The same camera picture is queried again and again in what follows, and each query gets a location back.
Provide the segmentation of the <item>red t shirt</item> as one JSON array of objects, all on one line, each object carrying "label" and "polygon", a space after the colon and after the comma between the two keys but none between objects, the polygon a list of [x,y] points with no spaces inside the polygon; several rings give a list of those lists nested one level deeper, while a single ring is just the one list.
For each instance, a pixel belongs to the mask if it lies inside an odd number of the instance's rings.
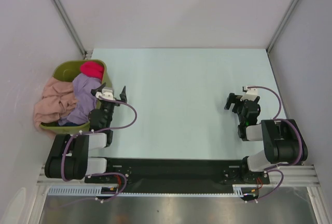
[{"label": "red t shirt", "polygon": [[100,65],[97,62],[89,61],[85,62],[80,66],[80,72],[88,77],[102,80],[104,74],[104,66]]}]

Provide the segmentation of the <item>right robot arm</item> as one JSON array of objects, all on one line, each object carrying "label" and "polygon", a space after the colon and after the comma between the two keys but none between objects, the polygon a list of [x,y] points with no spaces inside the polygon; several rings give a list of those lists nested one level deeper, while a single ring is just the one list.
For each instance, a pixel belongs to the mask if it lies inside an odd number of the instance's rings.
[{"label": "right robot arm", "polygon": [[308,148],[294,119],[272,119],[258,122],[261,112],[257,95],[230,93],[224,109],[238,116],[238,136],[244,142],[262,142],[263,150],[244,157],[239,170],[245,183],[257,181],[278,166],[300,165],[308,158]]}]

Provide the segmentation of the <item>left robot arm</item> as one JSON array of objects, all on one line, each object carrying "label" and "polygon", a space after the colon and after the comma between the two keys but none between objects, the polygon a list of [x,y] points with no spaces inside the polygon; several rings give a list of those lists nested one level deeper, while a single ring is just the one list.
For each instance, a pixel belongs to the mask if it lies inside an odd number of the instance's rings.
[{"label": "left robot arm", "polygon": [[89,151],[111,145],[117,128],[111,128],[110,124],[115,107],[128,104],[126,87],[123,87],[120,99],[114,97],[113,88],[108,88],[105,83],[92,89],[91,94],[100,106],[88,113],[89,130],[55,136],[44,167],[47,178],[69,181],[96,174],[105,183],[114,178],[115,170],[107,165],[106,159],[89,157]]}]

